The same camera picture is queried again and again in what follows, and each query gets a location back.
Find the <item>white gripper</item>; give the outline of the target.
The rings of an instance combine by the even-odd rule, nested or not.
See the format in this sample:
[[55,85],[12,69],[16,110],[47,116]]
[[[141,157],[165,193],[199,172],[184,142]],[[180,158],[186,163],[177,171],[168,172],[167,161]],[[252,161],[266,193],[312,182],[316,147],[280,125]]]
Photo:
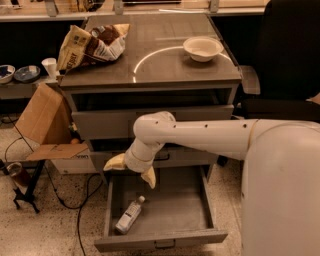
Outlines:
[[142,173],[141,178],[149,184],[151,189],[155,188],[156,176],[154,168],[152,167],[153,161],[138,159],[130,149],[128,149],[125,154],[121,153],[109,159],[103,167],[103,170],[125,170],[126,166],[134,172]]

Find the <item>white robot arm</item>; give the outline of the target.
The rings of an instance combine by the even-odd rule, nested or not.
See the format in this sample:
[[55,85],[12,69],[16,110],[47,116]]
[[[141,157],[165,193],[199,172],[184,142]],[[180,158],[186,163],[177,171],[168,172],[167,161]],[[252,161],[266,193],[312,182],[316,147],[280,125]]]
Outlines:
[[244,119],[178,122],[167,112],[139,117],[126,152],[104,166],[155,185],[153,161],[167,143],[244,162],[242,256],[320,256],[320,125]]

